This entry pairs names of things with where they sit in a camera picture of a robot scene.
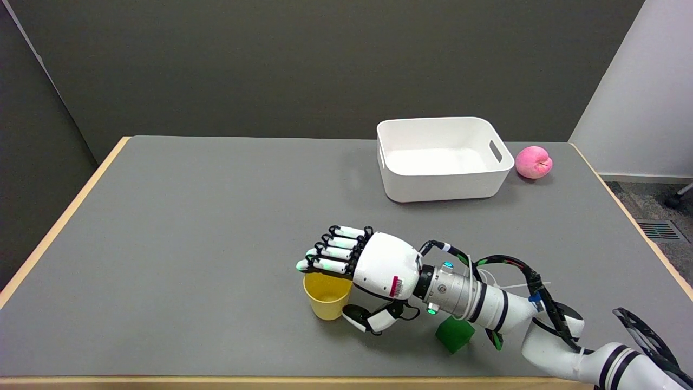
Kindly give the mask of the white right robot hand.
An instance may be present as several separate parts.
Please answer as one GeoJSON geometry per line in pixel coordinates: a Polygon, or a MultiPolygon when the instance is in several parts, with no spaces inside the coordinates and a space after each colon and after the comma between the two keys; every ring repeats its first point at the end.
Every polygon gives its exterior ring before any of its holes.
{"type": "Polygon", "coordinates": [[[356,304],[342,308],[342,316],[354,327],[381,335],[408,306],[423,271],[422,259],[418,249],[408,242],[374,231],[371,226],[332,225],[297,262],[296,269],[352,281],[357,289],[384,299],[386,304],[376,311],[356,304]]]}

